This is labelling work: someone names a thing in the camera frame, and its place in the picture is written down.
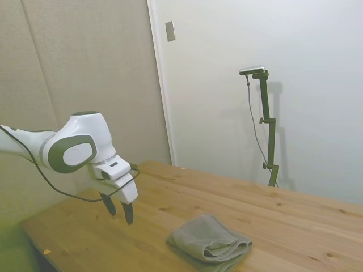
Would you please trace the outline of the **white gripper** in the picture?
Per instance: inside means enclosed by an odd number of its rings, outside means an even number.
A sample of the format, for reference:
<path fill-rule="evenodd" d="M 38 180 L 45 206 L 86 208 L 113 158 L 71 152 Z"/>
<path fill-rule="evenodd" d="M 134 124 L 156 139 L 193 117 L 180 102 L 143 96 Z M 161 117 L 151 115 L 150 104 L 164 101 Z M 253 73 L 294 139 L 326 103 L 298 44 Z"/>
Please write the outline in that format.
<path fill-rule="evenodd" d="M 99 163 L 87 164 L 91 187 L 98 190 L 100 197 L 111 216 L 117 214 L 116 208 L 107 195 L 117 190 L 113 196 L 121 201 L 125 220 L 128 225 L 134 221 L 132 202 L 138 197 L 131 165 L 118 155 Z"/>

